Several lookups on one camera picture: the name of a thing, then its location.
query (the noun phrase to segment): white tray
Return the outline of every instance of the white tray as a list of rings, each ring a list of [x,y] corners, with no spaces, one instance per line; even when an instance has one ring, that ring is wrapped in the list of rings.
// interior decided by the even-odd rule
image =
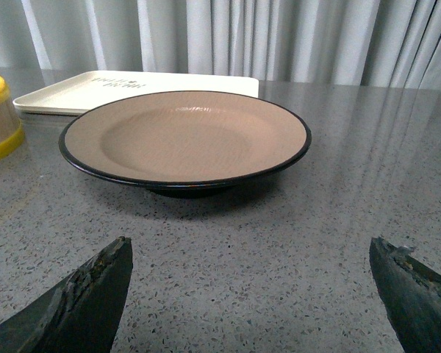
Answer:
[[[250,77],[89,71],[28,93],[13,101],[31,113],[79,115],[100,105],[142,94],[172,90],[214,90],[258,97],[259,81]]]

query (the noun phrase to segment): plate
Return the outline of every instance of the plate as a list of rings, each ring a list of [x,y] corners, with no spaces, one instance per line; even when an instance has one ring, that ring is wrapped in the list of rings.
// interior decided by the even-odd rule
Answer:
[[[289,110],[210,91],[109,103],[67,125],[59,141],[64,158],[85,173],[181,197],[280,171],[310,143],[309,127]]]
[[[16,109],[29,113],[80,115],[103,104],[174,90],[216,90],[258,97],[251,77],[164,72],[88,71],[21,96]]]

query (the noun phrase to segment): white curtain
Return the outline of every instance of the white curtain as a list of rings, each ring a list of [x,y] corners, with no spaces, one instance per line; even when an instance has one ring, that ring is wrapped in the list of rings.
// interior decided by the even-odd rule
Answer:
[[[441,0],[0,0],[0,67],[441,87]]]

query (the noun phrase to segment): speckled countertop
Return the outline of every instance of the speckled countertop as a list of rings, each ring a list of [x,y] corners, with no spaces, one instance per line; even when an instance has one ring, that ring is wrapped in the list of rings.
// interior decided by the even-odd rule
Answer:
[[[0,70],[20,96],[75,73]],[[402,352],[371,237],[441,273],[441,94],[262,82],[312,130],[287,170],[205,199],[92,178],[61,157],[69,117],[22,115],[0,162],[0,322],[120,235],[134,247],[113,352]]]

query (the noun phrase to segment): black plate rim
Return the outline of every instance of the black plate rim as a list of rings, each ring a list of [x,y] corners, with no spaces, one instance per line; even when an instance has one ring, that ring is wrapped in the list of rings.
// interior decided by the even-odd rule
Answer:
[[[228,94],[233,96],[242,96],[249,99],[255,99],[259,101],[263,101],[268,104],[275,105],[279,107],[280,109],[286,110],[288,113],[292,114],[294,117],[296,117],[301,124],[304,126],[306,130],[306,140],[304,145],[301,147],[301,149],[294,154],[290,159],[285,160],[282,163],[279,163],[278,165],[275,165],[274,167],[263,169],[261,171],[256,171],[254,173],[242,175],[242,176],[234,176],[232,178],[225,178],[225,179],[215,179],[215,180],[207,180],[207,181],[197,181],[197,182],[158,182],[153,180],[143,180],[143,179],[135,179],[135,178],[128,178],[125,176],[118,176],[111,173],[107,173],[105,171],[100,171],[96,168],[93,168],[82,161],[75,158],[72,153],[67,149],[67,146],[65,145],[65,135],[67,134],[68,129],[76,123],[80,118],[83,118],[88,113],[97,110],[101,107],[104,107],[109,104],[114,104],[120,101],[125,101],[127,99],[136,99],[141,96],[152,96],[155,94],[166,94],[166,93],[175,93],[175,92],[209,92],[209,93],[222,93],[222,94]],[[100,105],[96,108],[93,108],[92,110],[88,110],[86,113],[83,113],[79,115],[77,118],[75,118],[72,122],[70,122],[62,131],[62,133],[59,136],[59,150],[62,156],[69,162],[73,167],[79,169],[80,171],[83,171],[86,174],[91,175],[92,177],[97,177],[99,179],[107,180],[110,182],[116,182],[118,184],[123,185],[131,185],[131,186],[138,186],[142,188],[148,188],[153,190],[201,190],[201,189],[207,189],[207,188],[224,188],[228,186],[234,186],[239,185],[243,182],[246,182],[248,180],[256,179],[258,177],[266,177],[268,175],[277,173],[279,171],[282,171],[294,163],[298,162],[309,150],[310,144],[312,143],[312,133],[310,131],[310,128],[307,126],[305,121],[294,112],[288,110],[287,108],[273,103],[271,101],[267,101],[261,98],[255,98],[251,96],[246,96],[243,94],[237,94],[237,93],[227,93],[227,92],[219,92],[215,90],[173,90],[173,91],[166,91],[166,92],[156,92],[156,93],[150,93],[150,94],[141,94],[139,96],[133,96],[128,97],[124,99],[119,99],[117,101],[111,101],[110,103],[106,103],[103,105]]]

